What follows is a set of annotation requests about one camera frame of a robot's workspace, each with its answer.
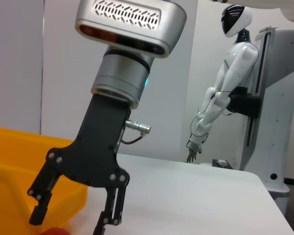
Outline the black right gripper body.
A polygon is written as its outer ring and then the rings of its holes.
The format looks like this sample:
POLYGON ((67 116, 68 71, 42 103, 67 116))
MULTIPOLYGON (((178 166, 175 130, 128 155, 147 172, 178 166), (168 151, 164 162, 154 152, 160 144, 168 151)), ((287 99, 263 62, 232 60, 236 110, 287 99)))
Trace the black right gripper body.
POLYGON ((126 187, 129 174, 118 165, 116 156, 130 113, 127 102, 94 95, 73 143, 52 148, 54 159, 47 164, 59 174, 87 186, 126 187))

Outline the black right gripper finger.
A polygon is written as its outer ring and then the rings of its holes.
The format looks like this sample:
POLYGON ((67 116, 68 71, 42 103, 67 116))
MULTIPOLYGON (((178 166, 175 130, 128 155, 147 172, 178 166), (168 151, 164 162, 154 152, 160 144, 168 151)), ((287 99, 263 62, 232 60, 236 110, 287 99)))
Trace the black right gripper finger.
POLYGON ((93 235, 103 235, 105 225, 118 226, 122 222, 126 186, 122 188, 106 188, 106 191, 105 208, 100 213, 93 235))
POLYGON ((45 162, 27 191, 29 196, 38 201, 38 205, 34 207, 29 219, 31 225, 42 225, 48 210, 52 190, 60 176, 61 174, 57 170, 45 162))

